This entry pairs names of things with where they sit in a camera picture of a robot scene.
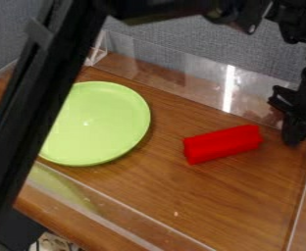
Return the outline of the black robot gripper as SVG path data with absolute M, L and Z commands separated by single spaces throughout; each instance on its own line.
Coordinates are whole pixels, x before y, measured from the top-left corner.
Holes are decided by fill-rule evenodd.
M 284 113 L 281 138 L 287 145 L 296 146 L 306 138 L 306 67 L 297 90 L 276 85 L 273 91 L 269 104 Z

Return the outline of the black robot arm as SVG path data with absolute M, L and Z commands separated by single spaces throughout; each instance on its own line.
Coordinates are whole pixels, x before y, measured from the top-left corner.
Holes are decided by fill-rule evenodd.
M 196 15 L 248 34 L 271 20 L 287 43 L 306 44 L 306 0 L 44 0 L 0 100 L 0 225 L 106 19 L 142 25 Z M 284 113 L 284 142 L 299 144 L 306 138 L 306 67 L 299 88 L 276 87 L 269 103 Z

